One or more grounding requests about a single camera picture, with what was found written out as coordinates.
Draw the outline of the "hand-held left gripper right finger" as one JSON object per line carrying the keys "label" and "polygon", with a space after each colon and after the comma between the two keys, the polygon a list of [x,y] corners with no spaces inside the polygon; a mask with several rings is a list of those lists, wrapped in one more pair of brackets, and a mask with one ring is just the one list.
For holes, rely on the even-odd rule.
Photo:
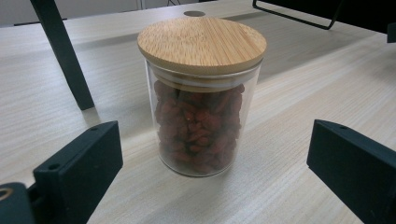
{"label": "hand-held left gripper right finger", "polygon": [[396,151],[317,119],[306,163],[364,224],[396,224]]}

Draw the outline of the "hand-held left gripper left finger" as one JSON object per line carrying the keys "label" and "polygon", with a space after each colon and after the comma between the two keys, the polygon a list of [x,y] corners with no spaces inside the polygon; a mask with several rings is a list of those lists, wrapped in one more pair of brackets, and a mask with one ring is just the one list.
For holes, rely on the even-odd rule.
{"label": "hand-held left gripper left finger", "polygon": [[116,121],[85,131],[34,169],[39,224],[86,224],[122,165]]}

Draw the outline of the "glass jar of dried berries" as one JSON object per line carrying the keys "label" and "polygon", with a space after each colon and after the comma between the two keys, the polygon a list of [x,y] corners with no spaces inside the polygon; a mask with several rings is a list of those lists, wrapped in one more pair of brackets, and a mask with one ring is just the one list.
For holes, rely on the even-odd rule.
{"label": "glass jar of dried berries", "polygon": [[146,63],[159,155],[186,176],[216,175],[239,147],[261,65],[232,74],[177,73]]}

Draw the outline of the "round wooden jar lid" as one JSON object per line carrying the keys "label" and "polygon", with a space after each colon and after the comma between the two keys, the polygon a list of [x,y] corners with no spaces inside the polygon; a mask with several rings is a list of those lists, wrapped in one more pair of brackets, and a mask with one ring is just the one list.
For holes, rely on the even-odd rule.
{"label": "round wooden jar lid", "polygon": [[264,36],[245,24],[211,17],[159,21],[142,30],[137,44],[161,68],[216,76],[248,70],[267,47]]}

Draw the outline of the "black metal stand leg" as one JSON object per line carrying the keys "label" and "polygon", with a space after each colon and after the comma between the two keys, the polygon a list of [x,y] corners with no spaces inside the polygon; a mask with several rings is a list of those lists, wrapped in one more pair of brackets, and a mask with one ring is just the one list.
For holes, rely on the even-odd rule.
{"label": "black metal stand leg", "polygon": [[78,62],[63,19],[54,0],[30,0],[80,110],[94,107],[88,84]]}

